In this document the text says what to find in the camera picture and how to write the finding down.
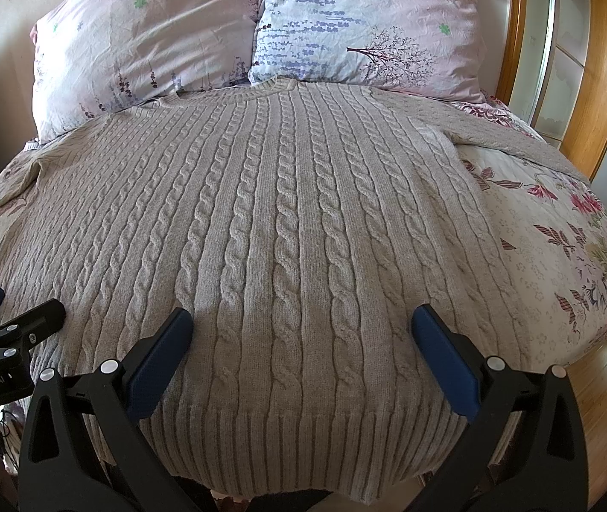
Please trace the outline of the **pink floral left pillow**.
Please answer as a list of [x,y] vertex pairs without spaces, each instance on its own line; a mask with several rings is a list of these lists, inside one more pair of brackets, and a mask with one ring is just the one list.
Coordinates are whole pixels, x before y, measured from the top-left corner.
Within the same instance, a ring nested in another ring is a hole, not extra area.
[[258,0],[64,0],[30,33],[38,138],[159,96],[247,81],[257,12]]

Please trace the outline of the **wooden mirror wardrobe door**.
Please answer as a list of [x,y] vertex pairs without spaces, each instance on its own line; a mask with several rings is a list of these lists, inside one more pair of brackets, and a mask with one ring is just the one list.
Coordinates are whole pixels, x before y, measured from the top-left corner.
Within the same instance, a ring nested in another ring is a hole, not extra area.
[[607,0],[511,0],[497,95],[594,178],[607,153]]

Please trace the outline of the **blue pink floral right pillow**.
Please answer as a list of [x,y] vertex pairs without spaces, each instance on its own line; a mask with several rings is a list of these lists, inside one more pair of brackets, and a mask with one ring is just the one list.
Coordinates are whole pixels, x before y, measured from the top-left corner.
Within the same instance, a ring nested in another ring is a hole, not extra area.
[[249,80],[479,103],[484,53],[479,0],[260,0]]

